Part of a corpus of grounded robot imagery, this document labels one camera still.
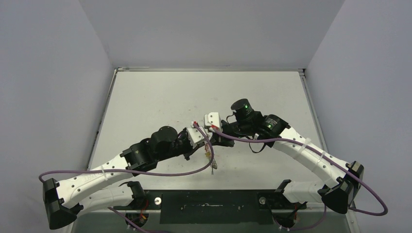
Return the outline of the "metal ring disc with keyrings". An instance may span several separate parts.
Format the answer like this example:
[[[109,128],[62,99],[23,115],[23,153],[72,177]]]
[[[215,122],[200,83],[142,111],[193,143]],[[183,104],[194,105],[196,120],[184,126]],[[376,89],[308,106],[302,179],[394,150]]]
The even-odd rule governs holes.
[[[214,175],[214,170],[218,169],[218,165],[214,158],[211,159],[211,150],[210,150],[209,145],[205,145],[205,156],[209,161],[210,160],[212,161],[210,164],[210,168],[211,168],[211,175]]]

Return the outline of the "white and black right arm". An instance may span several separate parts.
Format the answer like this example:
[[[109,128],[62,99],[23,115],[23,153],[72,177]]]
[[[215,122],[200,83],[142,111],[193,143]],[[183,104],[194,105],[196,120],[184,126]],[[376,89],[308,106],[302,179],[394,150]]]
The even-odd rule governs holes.
[[[287,208],[292,203],[323,203],[332,211],[345,214],[350,210],[359,189],[363,186],[364,167],[338,159],[303,137],[280,117],[263,115],[250,105],[248,99],[240,99],[231,105],[234,122],[222,120],[219,113],[204,116],[204,126],[224,140],[246,143],[262,143],[280,151],[303,165],[316,175],[318,182],[286,180],[275,194],[275,203]]]

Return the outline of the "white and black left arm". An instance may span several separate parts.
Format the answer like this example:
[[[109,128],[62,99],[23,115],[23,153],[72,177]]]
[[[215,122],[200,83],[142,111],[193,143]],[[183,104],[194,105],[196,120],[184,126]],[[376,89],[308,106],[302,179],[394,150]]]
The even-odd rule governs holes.
[[[115,206],[141,208],[145,193],[140,183],[131,182],[130,178],[137,175],[179,177],[201,172],[212,160],[202,168],[183,173],[155,173],[153,169],[161,161],[190,156],[204,145],[212,148],[211,138],[211,133],[196,122],[181,132],[163,126],[149,138],[91,170],[54,170],[40,174],[49,229],[63,228],[95,210]]]

